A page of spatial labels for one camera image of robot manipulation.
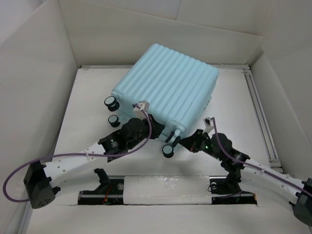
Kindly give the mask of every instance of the purple cable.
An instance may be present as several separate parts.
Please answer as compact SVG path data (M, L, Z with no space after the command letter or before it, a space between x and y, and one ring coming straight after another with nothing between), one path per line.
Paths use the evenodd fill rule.
M234 162L241 163L241 164L243 164L243 165L247 165L247 166L249 166L249 167L252 167L252 168L255 168L255 169L259 170L259 171L262 171L262 168L261 168L261 167L255 166L255 165L250 164L250 163L247 163L247 162L243 162L243 161L241 161L241 160L238 160L238 159L232 157L231 155L229 155L229 154L225 151L225 149L224 149L223 146L221 145L221 142L220 142L220 139L219 139L219 136L218 136L218 131L217 131L217 129L216 129L216 124L215 124L215 118L213 117L212 120L213 120L213 123L214 123L214 132L215 132L215 135L216 135L216 140L217 140L217 142L218 142L218 145L219 145L221 151L225 154L225 156L228 157L229 159L231 159L231 160L234 161ZM287 184L287 185L289 185L289 186L292 186L293 188L295 188L295 189L297 189L297 190L303 192L304 194L306 194L306 195L308 195L310 198L312 198L312 194L311 194L311 193L309 193L308 191L306 191L306 190L300 188L299 186L297 186L297 185L295 185L295 184L293 184L293 183L291 183L291 182L289 182L289 181L287 181L287 180L285 180L285 179L283 179L283 178L281 178L281 177L279 177L279 176L277 176L277 175L274 175L274 174L271 173L271 172L264 171L264 173L267 174L267 175L269 175L269 176L271 176L271 177L273 177L273 178L275 178L275 179L277 179L277 180L279 180L279 181L281 181L281 182L283 182L283 183L285 183L285 184Z
M148 117L147 113L144 111L144 110L141 110L141 112L144 114L144 116L146 117L147 119L147 122L148 122L148 126L149 126L149 134L146 138L146 140L144 141L143 144L141 144L139 147L137 147L136 149L130 151L130 152L126 152L126 153L123 153L123 154L118 154L118 155L100 155L100 154L88 154L89 156L94 156L94 157L122 157L122 156L126 156L126 155L130 155L140 149L142 149L146 143L149 141L149 139L151 138L151 135L152 135L152 124L151 124L151 121L150 121L150 118ZM41 160L50 160L52 158L56 158L56 157L64 157L64 156L86 156L85 153L68 153L68 154L59 154L59 155L51 155L51 156L44 156L44 157L40 157L40 158L36 158L36 159L33 159L29 162L26 162L22 165L20 165L19 167L17 167L13 172L11 172L11 174L5 179L4 183L3 183L3 187L2 187L2 191L3 191L3 194L4 196L10 200L10 201L13 201L13 202L26 202L26 201L29 201L29 199L24 199L24 200L17 200L17 199L14 199L12 197L10 197L10 195L8 194L7 190L6 190L6 186L9 182L9 180L12 178L13 175L15 175L19 170L21 170L22 168L34 163L34 162L38 162L38 161L41 161Z

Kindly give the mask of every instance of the purple wire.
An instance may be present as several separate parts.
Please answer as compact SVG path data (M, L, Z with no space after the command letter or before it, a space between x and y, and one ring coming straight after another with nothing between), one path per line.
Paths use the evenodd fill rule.
M89 156L94 156L94 157L122 157L122 156L126 156L126 155L130 155L140 149L142 149L146 143L150 140L151 138L151 135L152 135L152 124L151 124L151 121L150 121L150 118L148 117L147 113L141 109L141 112L144 114L144 116L146 117L147 119L147 122L148 122L148 126L149 126L149 134L146 138L146 140L144 141L143 144L141 144L139 147L137 147L136 149L130 151L130 152L126 152L126 153L123 153L123 154L118 154L118 155L100 155L100 154L88 154ZM3 187L2 187L2 191L3 191L3 194L4 196L10 200L10 201L13 201L13 202L17 202L17 203L20 203L20 202L26 202L26 201L29 201L29 199L24 199L24 200L17 200L17 199L14 199L12 197L10 197L10 195L8 194L7 192L7 189L6 189L6 186L9 182L9 180L12 178L13 175L15 175L19 170L21 170L22 168L34 163L34 162L38 162L38 161L41 161L41 160L50 160L52 158L56 158L56 157L64 157L64 156L86 156L85 153L67 153L67 154L59 154L59 155L51 155L51 156L44 156L44 157L40 157L40 158L36 158L36 159L33 159L29 162L26 162L22 165L20 165L19 167L17 167L14 171L11 172L11 174L5 179L4 183L3 183Z
M219 136L218 136L218 131L217 131L217 129L216 129L216 124L215 124L215 118L213 117L212 120L213 120L213 123L214 123L214 132L215 132L215 135L216 135L216 140L217 140L217 142L218 142L218 145L219 145L221 151L225 154L225 156L228 157L229 159L231 159L231 160L234 161L234 162L241 163L241 164L243 164L243 165L246 165L246 166L255 168L255 169L259 170L259 171L262 171L262 168L261 168L261 167L255 166L255 165L253 165L253 164L250 164L250 163L247 163L247 162L244 162L244 161L241 161L241 160L238 160L238 159L232 157L231 155L229 155L229 154L225 151L225 149L223 148L223 146L222 146L222 144L221 144L221 142L220 142ZM277 176L277 175L275 175L275 174L273 174L273 173L271 173L271 172L268 172L268 171L263 171L263 172L264 172L265 174L267 174L267 175L269 175L269 176L271 176L271 177L273 177L273 178L275 178L275 179L277 179L277 180L279 180L279 181L281 181L281 182L283 182L283 183L289 185L289 186L292 186L293 188L295 188L295 189L297 189L297 190L303 192L304 194L306 194L306 195L308 195L310 198L312 198L312 194L311 194L311 193L309 193L308 191L306 191L306 190L300 188L299 186L297 186L297 185L295 185L295 184L293 184L293 183L291 183L291 182L289 182L289 181L287 181L287 180L285 180L285 179L283 179L283 178L281 178L281 177L279 177L279 176Z

